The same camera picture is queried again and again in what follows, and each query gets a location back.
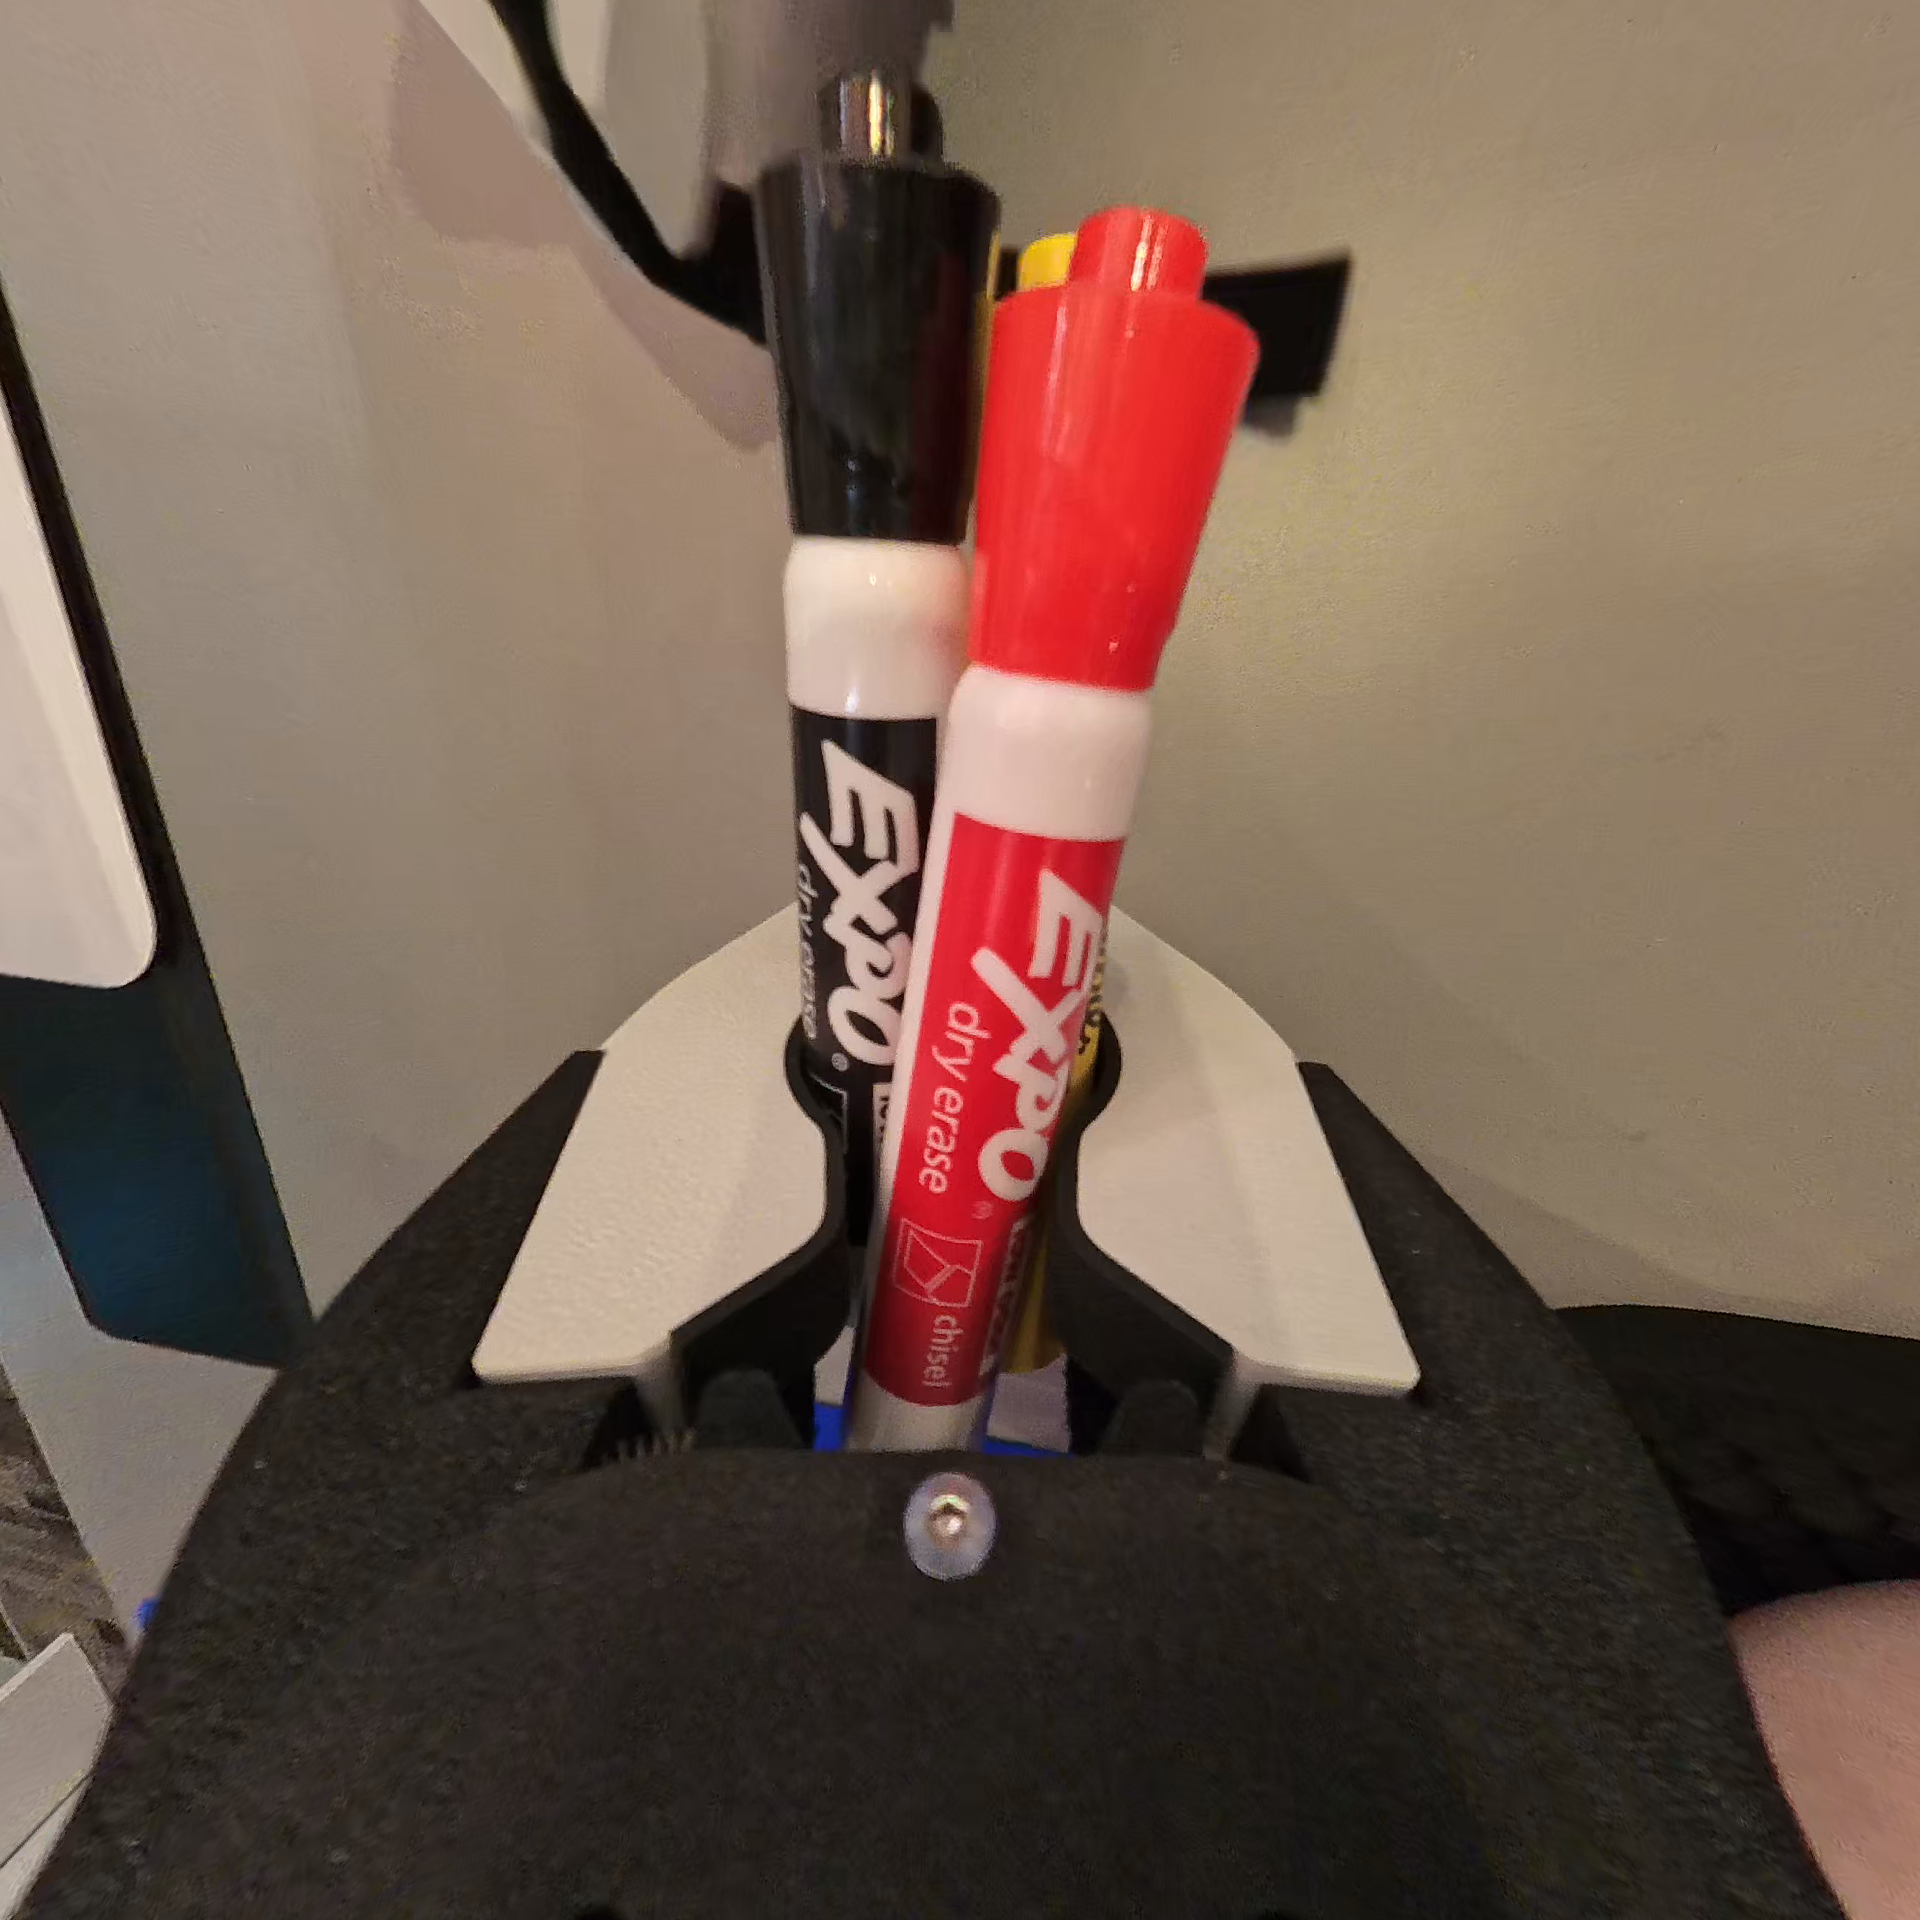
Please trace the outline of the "yellow marker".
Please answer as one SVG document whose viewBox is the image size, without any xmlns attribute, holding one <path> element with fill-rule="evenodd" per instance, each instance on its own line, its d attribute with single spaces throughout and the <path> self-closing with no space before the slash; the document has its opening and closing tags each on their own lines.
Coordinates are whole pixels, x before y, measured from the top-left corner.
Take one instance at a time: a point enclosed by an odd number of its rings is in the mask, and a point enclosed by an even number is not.
<svg viewBox="0 0 1920 1920">
<path fill-rule="evenodd" d="M 1014 265 L 1014 298 L 1060 285 L 1072 265 L 1075 232 L 1057 232 L 1021 248 Z M 1072 1073 L 1068 1093 L 1062 1098 L 1060 1125 L 1057 1128 L 1054 1146 L 1065 1136 L 1065 1125 L 1082 1113 L 1088 1099 L 1088 1088 L 1098 1067 L 1098 1050 L 1101 1035 L 1101 984 L 1108 959 L 1108 928 L 1099 933 L 1096 952 L 1096 971 L 1088 984 L 1088 1005 L 1076 1035 L 1072 1056 Z M 1050 1331 L 1050 1309 L 1045 1305 L 1048 1260 L 1050 1260 L 1050 1215 L 1048 1207 L 1058 1185 L 1058 1160 L 1048 1163 L 1048 1180 L 1040 1188 L 1040 1205 L 1030 1223 L 1030 1243 L 1024 1251 L 1021 1277 L 1014 1289 L 1014 1309 L 1008 1315 L 1000 1333 L 1000 1372 L 1004 1376 L 1028 1376 L 1052 1365 L 1062 1354 L 1060 1340 Z"/>
</svg>

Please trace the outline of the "pale grey board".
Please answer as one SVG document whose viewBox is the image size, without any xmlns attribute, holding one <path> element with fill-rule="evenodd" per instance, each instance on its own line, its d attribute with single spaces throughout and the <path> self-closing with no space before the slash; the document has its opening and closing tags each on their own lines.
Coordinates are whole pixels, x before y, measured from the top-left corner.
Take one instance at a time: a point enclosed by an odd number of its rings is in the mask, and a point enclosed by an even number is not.
<svg viewBox="0 0 1920 1920">
<path fill-rule="evenodd" d="M 113 1700 L 74 1634 L 2 1666 L 2 1915 L 12 1919 L 86 1787 Z"/>
</svg>

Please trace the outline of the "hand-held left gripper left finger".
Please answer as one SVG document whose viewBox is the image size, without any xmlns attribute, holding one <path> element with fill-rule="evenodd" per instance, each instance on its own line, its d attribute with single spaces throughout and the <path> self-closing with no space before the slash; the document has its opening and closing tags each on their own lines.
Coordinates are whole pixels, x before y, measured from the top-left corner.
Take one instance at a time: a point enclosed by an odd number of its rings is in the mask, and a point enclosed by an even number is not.
<svg viewBox="0 0 1920 1920">
<path fill-rule="evenodd" d="M 472 1368 L 484 1386 L 625 1381 L 690 1426 L 709 1381 L 812 1376 L 849 1316 L 843 1181 L 789 1077 L 798 914 L 653 993 L 593 1059 Z"/>
</svg>

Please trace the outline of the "person's left forearm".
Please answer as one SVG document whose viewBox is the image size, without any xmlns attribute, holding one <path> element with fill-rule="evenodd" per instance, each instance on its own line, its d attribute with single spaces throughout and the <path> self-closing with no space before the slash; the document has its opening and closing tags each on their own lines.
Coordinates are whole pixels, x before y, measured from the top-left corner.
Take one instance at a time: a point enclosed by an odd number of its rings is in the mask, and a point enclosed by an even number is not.
<svg viewBox="0 0 1920 1920">
<path fill-rule="evenodd" d="M 1776 1600 L 1731 1620 L 1773 1772 L 1841 1907 L 1918 1915 L 1918 1584 Z"/>
</svg>

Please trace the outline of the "dark panel with black edge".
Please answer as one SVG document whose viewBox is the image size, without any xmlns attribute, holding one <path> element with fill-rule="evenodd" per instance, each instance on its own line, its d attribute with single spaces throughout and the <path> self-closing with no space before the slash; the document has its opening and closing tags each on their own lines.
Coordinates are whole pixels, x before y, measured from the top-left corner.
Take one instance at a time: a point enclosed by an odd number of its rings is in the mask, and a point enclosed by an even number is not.
<svg viewBox="0 0 1920 1920">
<path fill-rule="evenodd" d="M 2 314 L 8 424 L 155 914 L 128 984 L 4 976 L 4 1120 L 96 1331 L 276 1369 L 313 1309 L 12 301 Z"/>
</svg>

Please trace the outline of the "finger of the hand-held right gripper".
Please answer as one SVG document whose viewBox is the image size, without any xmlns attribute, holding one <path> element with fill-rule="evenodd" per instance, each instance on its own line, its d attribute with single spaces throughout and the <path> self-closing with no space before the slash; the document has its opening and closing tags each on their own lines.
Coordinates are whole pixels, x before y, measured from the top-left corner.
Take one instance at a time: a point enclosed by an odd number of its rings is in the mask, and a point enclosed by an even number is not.
<svg viewBox="0 0 1920 1920">
<path fill-rule="evenodd" d="M 584 273 L 642 357 L 725 442 L 770 442 L 776 379 L 761 348 L 653 288 L 590 212 L 554 153 L 534 95 L 489 4 L 400 3 L 393 168 L 430 229 Z"/>
<path fill-rule="evenodd" d="M 953 3 L 621 3 L 593 120 L 674 256 L 707 252 L 723 187 L 818 141 L 832 80 L 922 76 Z"/>
</svg>

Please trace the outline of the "red dry erase marker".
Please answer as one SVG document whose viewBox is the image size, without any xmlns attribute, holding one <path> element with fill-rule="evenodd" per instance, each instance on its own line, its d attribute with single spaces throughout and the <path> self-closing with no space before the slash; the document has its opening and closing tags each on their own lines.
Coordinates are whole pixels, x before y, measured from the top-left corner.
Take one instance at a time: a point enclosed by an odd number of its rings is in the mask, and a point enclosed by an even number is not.
<svg viewBox="0 0 1920 1920">
<path fill-rule="evenodd" d="M 1062 281 L 996 307 L 850 1452 L 970 1447 L 1017 1319 L 1152 689 L 1258 371 L 1208 264 L 1187 219 L 1104 209 Z"/>
</svg>

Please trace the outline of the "black dry erase marker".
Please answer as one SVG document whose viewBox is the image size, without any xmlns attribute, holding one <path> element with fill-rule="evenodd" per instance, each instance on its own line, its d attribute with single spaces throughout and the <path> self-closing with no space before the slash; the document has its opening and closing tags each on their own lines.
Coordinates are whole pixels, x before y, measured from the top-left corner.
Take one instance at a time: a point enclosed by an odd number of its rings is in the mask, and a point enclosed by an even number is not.
<svg viewBox="0 0 1920 1920">
<path fill-rule="evenodd" d="M 1000 200 L 944 159 L 918 82 L 830 80 L 755 187 L 790 548 L 785 696 L 801 1043 L 874 1228 L 941 724 L 963 668 L 980 325 Z"/>
</svg>

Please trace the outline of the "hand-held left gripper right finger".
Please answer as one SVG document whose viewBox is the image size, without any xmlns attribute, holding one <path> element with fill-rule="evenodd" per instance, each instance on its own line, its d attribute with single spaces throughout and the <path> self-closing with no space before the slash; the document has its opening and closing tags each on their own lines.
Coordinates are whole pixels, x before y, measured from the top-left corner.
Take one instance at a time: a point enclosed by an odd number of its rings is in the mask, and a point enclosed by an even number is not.
<svg viewBox="0 0 1920 1920">
<path fill-rule="evenodd" d="M 1267 1387 L 1420 1384 L 1291 1047 L 1130 916 L 1054 1169 L 1054 1328 L 1113 1402 L 1180 1386 L 1230 1455 Z"/>
</svg>

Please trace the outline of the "white mounting plate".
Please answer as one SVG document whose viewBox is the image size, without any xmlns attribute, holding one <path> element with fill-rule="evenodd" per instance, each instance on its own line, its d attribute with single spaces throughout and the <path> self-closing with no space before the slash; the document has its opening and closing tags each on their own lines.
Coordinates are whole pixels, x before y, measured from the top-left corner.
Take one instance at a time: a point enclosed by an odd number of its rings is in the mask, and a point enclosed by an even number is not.
<svg viewBox="0 0 1920 1920">
<path fill-rule="evenodd" d="M 22 369 L 2 432 L 2 973 L 117 993 L 161 916 L 81 530 Z"/>
</svg>

